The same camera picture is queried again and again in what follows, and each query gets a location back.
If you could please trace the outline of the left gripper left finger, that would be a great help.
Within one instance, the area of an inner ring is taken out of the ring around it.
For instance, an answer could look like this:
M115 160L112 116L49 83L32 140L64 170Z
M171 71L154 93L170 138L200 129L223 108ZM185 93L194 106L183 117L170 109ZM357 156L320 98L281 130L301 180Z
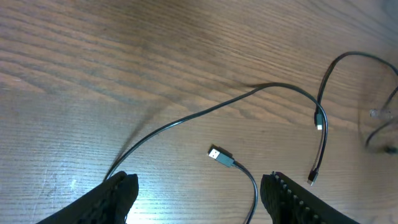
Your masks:
M138 193L138 176L120 171L38 224L125 224Z

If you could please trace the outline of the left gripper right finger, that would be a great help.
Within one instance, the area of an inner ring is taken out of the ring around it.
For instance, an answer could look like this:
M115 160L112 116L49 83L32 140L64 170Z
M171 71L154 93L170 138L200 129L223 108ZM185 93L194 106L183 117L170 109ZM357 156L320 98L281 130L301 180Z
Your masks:
M358 224L281 172L262 176L260 196L275 224Z

